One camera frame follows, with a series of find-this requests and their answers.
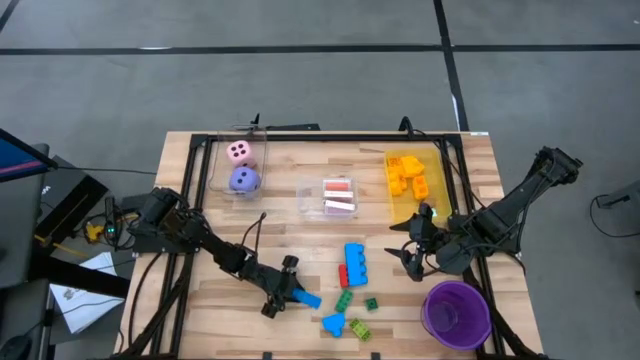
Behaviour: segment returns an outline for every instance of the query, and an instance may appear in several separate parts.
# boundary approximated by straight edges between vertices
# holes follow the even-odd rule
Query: computer screen
[[[40,174],[55,167],[51,159],[0,129],[0,182]]]

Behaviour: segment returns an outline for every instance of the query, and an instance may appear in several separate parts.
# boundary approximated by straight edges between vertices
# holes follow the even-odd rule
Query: red block
[[[338,272],[340,273],[340,287],[343,289],[349,287],[349,279],[347,278],[347,265],[340,264],[338,266]]]

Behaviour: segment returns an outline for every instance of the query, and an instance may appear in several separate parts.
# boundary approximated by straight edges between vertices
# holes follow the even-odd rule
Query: blue lego brick
[[[300,289],[293,289],[293,298],[303,304],[311,306],[314,309],[319,308],[320,304],[322,303],[321,298]]]
[[[323,318],[322,326],[324,326],[324,329],[330,332],[334,337],[340,337],[342,336],[342,328],[344,327],[345,322],[344,313],[337,313]]]
[[[344,246],[344,257],[347,259],[347,275],[349,286],[365,285],[367,279],[367,267],[364,265],[364,245],[349,243]]]

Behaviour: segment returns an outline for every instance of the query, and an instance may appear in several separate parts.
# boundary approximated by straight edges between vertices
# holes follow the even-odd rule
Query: gray floor
[[[0,6],[8,3],[0,0]],[[637,1],[445,0],[461,44],[640,43]],[[3,48],[439,43],[430,1],[21,0]],[[591,198],[640,178],[640,52],[457,53],[471,130],[489,131],[505,188],[543,145],[585,166],[534,204],[527,281],[547,354],[636,359],[640,239],[591,225]],[[0,124],[79,166],[154,170],[168,130],[268,124],[326,130],[455,130],[441,53],[0,57]],[[117,196],[152,179],[100,173]],[[638,230],[637,209],[597,212]],[[123,275],[130,269],[120,269]],[[59,346],[57,358],[112,350],[120,312]],[[60,340],[66,339],[64,328]]]

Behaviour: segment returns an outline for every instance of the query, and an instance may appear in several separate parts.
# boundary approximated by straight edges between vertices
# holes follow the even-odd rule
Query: foam dice
[[[235,191],[251,192],[260,187],[260,175],[246,166],[241,166],[231,173],[229,188]]]
[[[251,152],[251,146],[249,143],[240,140],[232,143],[227,147],[227,156],[233,163],[234,167],[254,167],[256,161],[253,158],[253,152]]]

